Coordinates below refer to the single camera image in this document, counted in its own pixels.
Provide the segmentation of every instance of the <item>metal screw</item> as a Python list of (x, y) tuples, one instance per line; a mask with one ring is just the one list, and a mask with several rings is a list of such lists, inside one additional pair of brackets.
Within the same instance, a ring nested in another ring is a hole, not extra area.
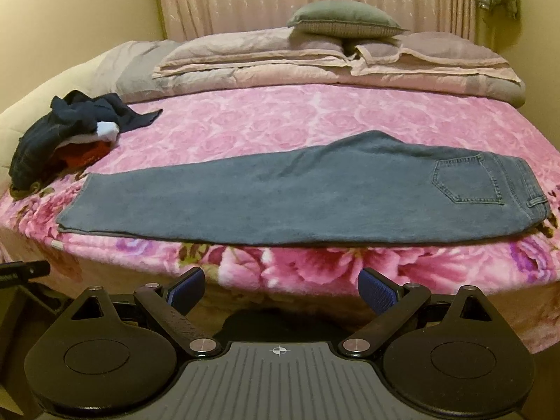
[(348, 350), (348, 352), (357, 354), (361, 352), (366, 352), (366, 350), (370, 348), (370, 344), (365, 339), (351, 338), (344, 341), (342, 343), (342, 347)]
[(190, 350), (200, 353), (212, 352), (212, 350), (216, 349), (217, 346), (218, 344), (216, 341), (210, 338), (195, 339), (189, 344)]

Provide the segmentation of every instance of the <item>floral blanket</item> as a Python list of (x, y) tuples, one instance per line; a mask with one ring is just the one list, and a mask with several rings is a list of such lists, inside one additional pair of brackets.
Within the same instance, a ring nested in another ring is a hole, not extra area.
[[(560, 206), (560, 153), (510, 105), (487, 98), (307, 84), (204, 92), (132, 107), (140, 113), (164, 111), (151, 126), (122, 134), (118, 146), (85, 173), (60, 178), (19, 202), (5, 195), (0, 227), (45, 250), (54, 247), (136, 272), (175, 277), (201, 264), (209, 283), (269, 294), (355, 296), (364, 266), (399, 284), (418, 282), (437, 293), (455, 293), (472, 284), (490, 294), (558, 279), (554, 217), (522, 237), (455, 247), (233, 247), (60, 233), (55, 218), (82, 188), (88, 172), (112, 174), (291, 150), (370, 129), (407, 143), (524, 158), (548, 193), (554, 214)], [(79, 281), (71, 268), (60, 270), (68, 272), (69, 283)]]

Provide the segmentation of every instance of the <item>gray pillow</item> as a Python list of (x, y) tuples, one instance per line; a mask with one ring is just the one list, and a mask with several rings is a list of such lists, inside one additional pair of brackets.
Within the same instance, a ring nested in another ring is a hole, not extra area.
[(309, 3), (295, 12), (288, 26), (316, 35), (355, 39), (383, 38), (407, 31), (381, 9), (346, 0)]

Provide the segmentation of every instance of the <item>beige wall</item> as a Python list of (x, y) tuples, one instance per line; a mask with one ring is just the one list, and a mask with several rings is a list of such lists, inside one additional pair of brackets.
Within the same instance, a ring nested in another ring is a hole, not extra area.
[(0, 112), (117, 44), (158, 39), (157, 0), (0, 0)]
[(527, 85), (521, 113), (560, 149), (560, 0), (521, 0), (520, 20), (487, 21), (488, 43)]

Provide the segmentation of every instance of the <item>gray ribbed plate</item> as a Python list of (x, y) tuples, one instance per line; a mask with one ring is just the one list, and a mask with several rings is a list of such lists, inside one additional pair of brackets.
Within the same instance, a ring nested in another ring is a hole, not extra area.
[[(432, 420), (394, 398), (366, 362), (326, 343), (232, 343), (189, 363), (177, 383), (127, 420)], [(43, 414), (39, 420), (54, 417)], [(513, 414), (504, 419), (520, 418)]]

